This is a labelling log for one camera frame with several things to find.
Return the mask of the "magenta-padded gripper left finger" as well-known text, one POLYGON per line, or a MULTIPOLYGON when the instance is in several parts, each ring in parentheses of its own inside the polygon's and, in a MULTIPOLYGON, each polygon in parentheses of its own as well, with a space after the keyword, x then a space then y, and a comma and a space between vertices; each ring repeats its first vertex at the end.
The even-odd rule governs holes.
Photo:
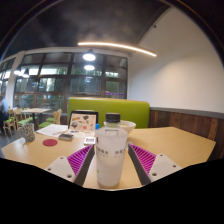
POLYGON ((46 171, 82 186, 94 154, 94 146, 86 146, 68 157, 58 157, 46 171))

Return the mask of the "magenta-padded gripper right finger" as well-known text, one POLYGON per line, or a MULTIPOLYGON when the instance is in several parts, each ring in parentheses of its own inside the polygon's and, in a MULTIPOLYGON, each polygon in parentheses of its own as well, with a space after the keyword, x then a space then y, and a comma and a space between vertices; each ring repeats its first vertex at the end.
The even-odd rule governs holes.
POLYGON ((181 170, 181 167, 165 154, 155 155, 134 144, 128 145, 128 154, 143 186, 181 170))

